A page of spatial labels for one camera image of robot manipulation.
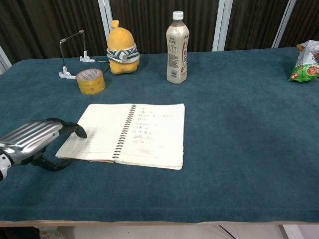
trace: chip bag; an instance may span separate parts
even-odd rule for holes
[[[303,82],[319,77],[319,65],[316,61],[319,56],[319,41],[309,40],[298,44],[297,48],[300,54],[289,81]]]

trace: plush toy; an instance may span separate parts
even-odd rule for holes
[[[119,27],[119,21],[111,23],[113,30],[108,37],[107,57],[110,60],[111,72],[115,75],[136,71],[140,63],[140,54],[132,34]]]

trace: plastic bottle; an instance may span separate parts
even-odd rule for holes
[[[187,44],[189,30],[183,22],[182,11],[173,12],[173,23],[166,31],[167,80],[180,84],[187,78]]]

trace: tape roll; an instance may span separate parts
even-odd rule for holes
[[[100,69],[86,69],[76,75],[80,91],[85,95],[94,95],[105,89],[103,72]]]

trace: notebook page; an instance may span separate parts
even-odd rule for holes
[[[180,169],[185,106],[138,104],[117,163]]]
[[[72,133],[56,153],[58,158],[114,161],[113,153],[132,104],[92,104],[78,121],[87,138]]]

